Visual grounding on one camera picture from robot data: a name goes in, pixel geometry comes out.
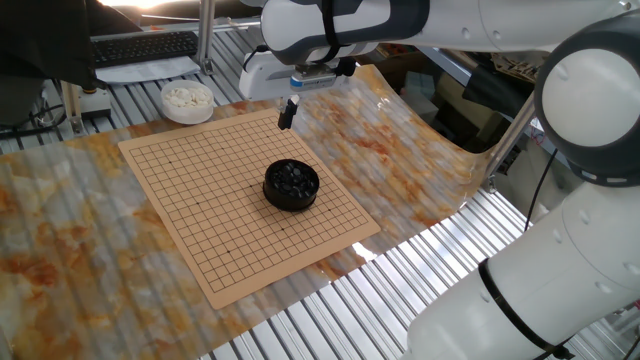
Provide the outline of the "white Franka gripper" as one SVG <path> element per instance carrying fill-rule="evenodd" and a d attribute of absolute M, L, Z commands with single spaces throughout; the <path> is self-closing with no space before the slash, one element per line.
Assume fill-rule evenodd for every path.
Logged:
<path fill-rule="evenodd" d="M 282 64 L 270 51 L 245 56 L 239 89 L 249 100 L 289 98 L 281 109 L 278 127 L 290 129 L 300 96 L 334 89 L 348 83 L 347 75 L 338 75 L 339 61 L 328 64 Z"/>

